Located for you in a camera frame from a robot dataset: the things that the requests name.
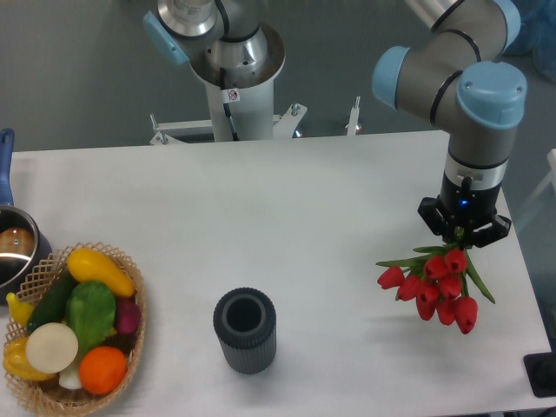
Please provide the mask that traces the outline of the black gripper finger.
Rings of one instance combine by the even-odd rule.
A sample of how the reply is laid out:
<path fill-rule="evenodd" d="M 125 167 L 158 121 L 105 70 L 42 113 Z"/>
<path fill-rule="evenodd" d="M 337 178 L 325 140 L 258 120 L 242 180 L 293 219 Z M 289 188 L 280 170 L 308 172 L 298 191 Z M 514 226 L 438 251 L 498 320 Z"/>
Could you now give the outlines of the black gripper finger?
<path fill-rule="evenodd" d="M 512 220 L 503 215 L 494 214 L 485 225 L 465 231 L 464 248 L 484 248 L 508 236 Z"/>
<path fill-rule="evenodd" d="M 444 243 L 455 241 L 455 222 L 451 216 L 445 216 L 438 198 L 424 197 L 418 207 L 418 214 L 430 231 L 442 238 Z"/>

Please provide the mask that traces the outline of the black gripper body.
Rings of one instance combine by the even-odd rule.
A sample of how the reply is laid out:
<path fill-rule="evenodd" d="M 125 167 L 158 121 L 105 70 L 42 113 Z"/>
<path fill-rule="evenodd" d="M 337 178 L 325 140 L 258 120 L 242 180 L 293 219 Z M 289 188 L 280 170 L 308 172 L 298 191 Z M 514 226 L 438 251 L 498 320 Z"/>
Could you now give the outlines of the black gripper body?
<path fill-rule="evenodd" d="M 453 217 L 458 226 L 463 226 L 464 221 L 474 221 L 476 227 L 485 226 L 496 215 L 500 188 L 501 185 L 498 184 L 491 189 L 470 189 L 462 193 L 460 184 L 456 185 L 444 174 L 439 194 L 439 211 L 447 220 Z"/>

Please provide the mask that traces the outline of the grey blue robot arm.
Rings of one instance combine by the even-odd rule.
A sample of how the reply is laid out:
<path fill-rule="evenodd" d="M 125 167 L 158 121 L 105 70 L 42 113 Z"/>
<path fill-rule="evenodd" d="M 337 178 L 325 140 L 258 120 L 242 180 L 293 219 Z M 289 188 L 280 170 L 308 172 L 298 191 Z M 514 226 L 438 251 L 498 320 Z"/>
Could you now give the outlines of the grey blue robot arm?
<path fill-rule="evenodd" d="M 509 1 L 412 1 L 410 8 L 433 39 L 420 50 L 387 50 L 374 67 L 372 91 L 447 132 L 440 193 L 424 198 L 418 211 L 444 242 L 481 248 L 511 228 L 495 206 L 527 85 L 499 56 L 519 34 L 520 14 Z M 256 1 L 160 1 L 142 23 L 162 56 L 189 63 L 204 83 L 216 141 L 293 135 L 297 116 L 274 114 L 283 43 L 260 20 Z"/>

